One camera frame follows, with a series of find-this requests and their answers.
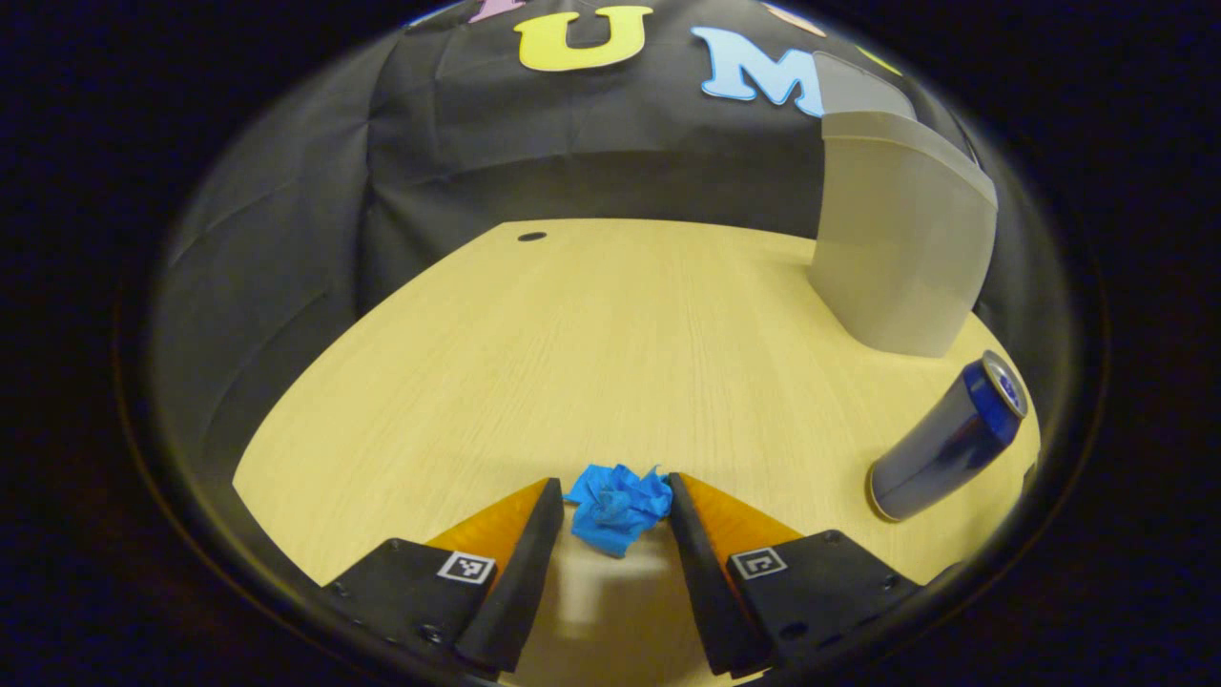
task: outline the wooden table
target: wooden table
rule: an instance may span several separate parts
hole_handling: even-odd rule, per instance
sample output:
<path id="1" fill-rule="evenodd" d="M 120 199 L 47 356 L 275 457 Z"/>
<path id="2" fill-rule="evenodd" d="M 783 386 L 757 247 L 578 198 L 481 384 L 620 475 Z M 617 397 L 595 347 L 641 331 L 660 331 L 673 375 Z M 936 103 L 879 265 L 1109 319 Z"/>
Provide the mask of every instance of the wooden table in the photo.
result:
<path id="1" fill-rule="evenodd" d="M 543 477 L 567 491 L 589 464 L 690 473 L 928 582 L 1013 506 L 1038 420 L 949 499 L 878 520 L 869 464 L 984 349 L 1009 358 L 974 315 L 941 360 L 861 345 L 806 281 L 813 250 L 687 222 L 501 225 L 336 340 L 264 421 L 234 487 L 320 584 L 389 537 L 425 542 Z M 705 663 L 667 522 L 623 560 L 569 528 L 503 682 L 733 682 Z"/>

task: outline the light blue letter m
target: light blue letter m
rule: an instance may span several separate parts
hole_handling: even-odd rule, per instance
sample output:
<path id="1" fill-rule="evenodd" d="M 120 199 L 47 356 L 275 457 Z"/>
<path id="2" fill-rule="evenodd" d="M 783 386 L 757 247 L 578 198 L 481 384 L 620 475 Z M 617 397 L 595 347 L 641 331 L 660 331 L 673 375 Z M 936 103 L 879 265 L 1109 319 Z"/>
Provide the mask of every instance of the light blue letter m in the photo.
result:
<path id="1" fill-rule="evenodd" d="M 823 95 L 818 90 L 818 71 L 814 70 L 814 56 L 801 50 L 789 50 L 773 62 L 766 52 L 746 37 L 725 31 L 697 26 L 691 33 L 708 44 L 712 57 L 712 78 L 703 82 L 703 92 L 717 98 L 735 100 L 753 100 L 755 89 L 746 85 L 742 74 L 748 73 L 758 84 L 768 100 L 783 105 L 801 84 L 801 98 L 795 104 L 797 109 L 816 117 L 823 116 Z"/>

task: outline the letter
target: letter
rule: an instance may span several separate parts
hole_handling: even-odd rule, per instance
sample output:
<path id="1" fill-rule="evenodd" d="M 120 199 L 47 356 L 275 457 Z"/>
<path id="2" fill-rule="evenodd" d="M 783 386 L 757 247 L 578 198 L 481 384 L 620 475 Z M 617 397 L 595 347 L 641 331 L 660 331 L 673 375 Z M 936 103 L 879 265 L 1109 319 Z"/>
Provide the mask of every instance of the letter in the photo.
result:
<path id="1" fill-rule="evenodd" d="M 708 95 L 753 100 L 755 89 L 742 79 L 742 74 L 748 73 L 768 100 L 777 105 L 783 105 L 800 83 L 801 98 L 795 101 L 797 109 L 807 115 L 823 116 L 823 96 L 818 90 L 818 71 L 812 54 L 789 50 L 780 61 L 773 62 L 746 37 L 731 31 L 697 26 L 691 33 L 708 44 L 712 78 L 702 84 Z"/>
<path id="2" fill-rule="evenodd" d="M 496 15 L 503 15 L 510 10 L 516 10 L 518 7 L 525 7 L 526 4 L 521 0 L 482 0 L 484 6 L 479 9 L 479 13 L 470 18 L 466 23 L 475 23 L 486 20 L 487 17 L 495 17 Z"/>
<path id="3" fill-rule="evenodd" d="M 567 72 L 621 62 L 645 48 L 645 15 L 650 7 L 602 7 L 596 12 L 610 21 L 610 38 L 593 48 L 568 46 L 568 22 L 580 15 L 559 12 L 524 21 L 513 27 L 521 34 L 520 60 L 531 70 Z"/>

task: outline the crumpled tissue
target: crumpled tissue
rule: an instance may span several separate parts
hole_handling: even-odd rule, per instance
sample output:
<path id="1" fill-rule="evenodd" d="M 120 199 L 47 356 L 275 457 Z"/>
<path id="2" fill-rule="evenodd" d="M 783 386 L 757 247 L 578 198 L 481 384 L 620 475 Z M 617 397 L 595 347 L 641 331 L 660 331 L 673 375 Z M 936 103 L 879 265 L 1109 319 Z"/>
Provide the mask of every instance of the crumpled tissue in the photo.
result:
<path id="1" fill-rule="evenodd" d="M 674 492 L 657 477 L 657 467 L 640 478 L 621 465 L 591 465 L 564 499 L 579 504 L 573 534 L 621 559 L 642 532 L 670 514 Z"/>

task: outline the can lid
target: can lid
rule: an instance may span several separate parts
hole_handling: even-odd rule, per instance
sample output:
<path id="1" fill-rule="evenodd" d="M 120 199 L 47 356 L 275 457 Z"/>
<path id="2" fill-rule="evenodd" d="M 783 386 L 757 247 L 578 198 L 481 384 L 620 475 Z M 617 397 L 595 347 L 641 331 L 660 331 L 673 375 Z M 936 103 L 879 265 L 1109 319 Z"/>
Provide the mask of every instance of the can lid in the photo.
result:
<path id="1" fill-rule="evenodd" d="M 983 364 L 988 381 L 991 382 L 1000 398 L 1005 399 L 1005 405 L 1009 406 L 1009 410 L 1013 411 L 1017 417 L 1024 419 L 1029 410 L 1026 400 L 1026 389 L 1018 382 L 1013 369 L 1009 367 L 1009 364 L 1004 359 L 991 351 L 984 351 Z"/>

